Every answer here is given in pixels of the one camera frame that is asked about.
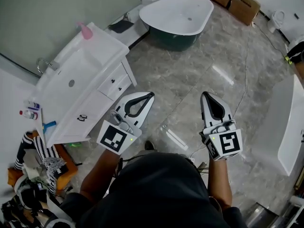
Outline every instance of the white bathtub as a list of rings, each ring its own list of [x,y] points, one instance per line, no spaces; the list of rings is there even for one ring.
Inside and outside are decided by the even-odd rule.
[[[185,50],[203,31],[212,11],[209,0],[160,0],[139,12],[166,49]]]

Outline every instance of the gray tile floor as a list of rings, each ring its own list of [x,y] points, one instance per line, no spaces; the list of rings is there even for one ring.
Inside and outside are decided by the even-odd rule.
[[[247,27],[215,4],[203,33],[188,50],[159,49],[148,36],[130,51],[127,59],[138,86],[130,86],[124,95],[153,91],[155,101],[141,127],[142,136],[123,157],[132,157],[143,149],[145,140],[151,139],[161,152],[192,156],[197,166],[208,162],[208,151],[198,134],[204,127],[199,98],[203,91],[212,92],[230,105],[242,130],[244,151],[228,160],[234,205],[244,211],[257,201],[279,213],[291,193],[298,169],[290,177],[272,173],[252,158],[250,145],[267,113],[272,87],[293,70],[280,52],[286,52],[281,35],[267,30],[267,20],[261,14],[255,23],[258,27]],[[274,49],[261,30],[280,51]],[[75,161],[83,162],[72,180],[76,190],[103,151],[95,142],[103,120],[108,117],[106,114],[92,130],[90,142],[82,148],[69,148]],[[171,129],[186,142],[188,150],[172,142],[165,129]],[[207,179],[207,175],[203,176],[204,181]]]

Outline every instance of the black shirt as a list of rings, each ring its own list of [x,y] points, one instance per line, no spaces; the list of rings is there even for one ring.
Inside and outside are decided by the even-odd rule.
[[[71,193],[61,208],[78,228],[247,227],[238,208],[218,212],[193,165],[169,153],[150,153],[127,165],[95,206]]]

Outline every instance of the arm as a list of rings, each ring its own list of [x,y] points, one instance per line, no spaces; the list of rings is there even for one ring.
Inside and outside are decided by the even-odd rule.
[[[101,200],[110,186],[119,158],[119,155],[106,149],[83,180],[80,194],[93,203]]]
[[[210,157],[208,192],[219,203],[222,211],[231,207],[232,192],[228,180],[226,160],[214,161]]]

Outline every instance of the sink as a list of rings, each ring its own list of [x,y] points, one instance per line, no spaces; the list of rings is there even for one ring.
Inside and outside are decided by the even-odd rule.
[[[47,147],[51,146],[48,142],[56,140],[52,139],[53,133],[64,129],[65,120],[105,80],[102,74],[108,66],[129,52],[128,47],[113,40],[94,23],[87,26],[93,32],[92,38],[85,40],[79,32],[54,59],[60,67],[56,71],[47,68],[29,98],[41,105],[44,123],[57,123],[47,129]],[[41,120],[35,121],[35,125],[41,136]]]

